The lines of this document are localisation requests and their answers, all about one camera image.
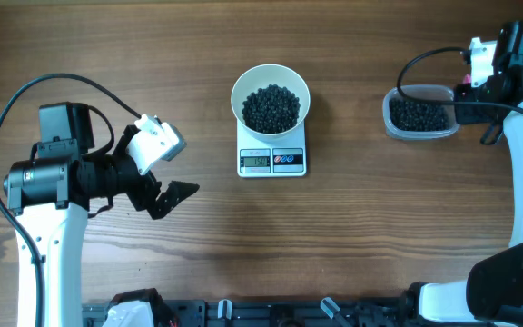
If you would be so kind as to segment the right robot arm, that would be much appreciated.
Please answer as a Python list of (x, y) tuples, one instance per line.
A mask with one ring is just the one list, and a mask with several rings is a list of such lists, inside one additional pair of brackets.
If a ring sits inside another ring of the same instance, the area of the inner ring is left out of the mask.
[(514, 223), (507, 250), (476, 263), (467, 279), (417, 282), (399, 301), (400, 324), (523, 326), (523, 21), (502, 25), (498, 39), (460, 49), (471, 76), (459, 84), (458, 124), (488, 124), (481, 143), (506, 138), (512, 162)]

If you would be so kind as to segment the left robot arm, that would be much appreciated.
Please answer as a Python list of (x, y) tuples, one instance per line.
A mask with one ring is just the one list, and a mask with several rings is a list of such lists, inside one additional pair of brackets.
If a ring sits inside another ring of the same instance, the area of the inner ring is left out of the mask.
[(134, 209), (158, 220), (195, 194), (195, 183), (172, 181), (163, 190), (151, 169), (171, 161), (186, 145), (171, 124), (143, 115), (96, 148), (90, 115), (80, 103), (43, 105), (40, 142), (28, 160), (5, 177), (7, 208), (27, 233), (18, 237), (18, 323), (28, 326), (41, 312), (45, 326), (83, 326), (81, 263), (90, 202), (125, 194)]

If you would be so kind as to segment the black beans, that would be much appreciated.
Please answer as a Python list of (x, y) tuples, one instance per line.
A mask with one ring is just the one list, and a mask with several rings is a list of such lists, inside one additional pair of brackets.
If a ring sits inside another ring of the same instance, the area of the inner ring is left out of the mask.
[(269, 84), (250, 93), (242, 102), (245, 125), (262, 134), (280, 134), (292, 129), (300, 120), (299, 97), (286, 87)]

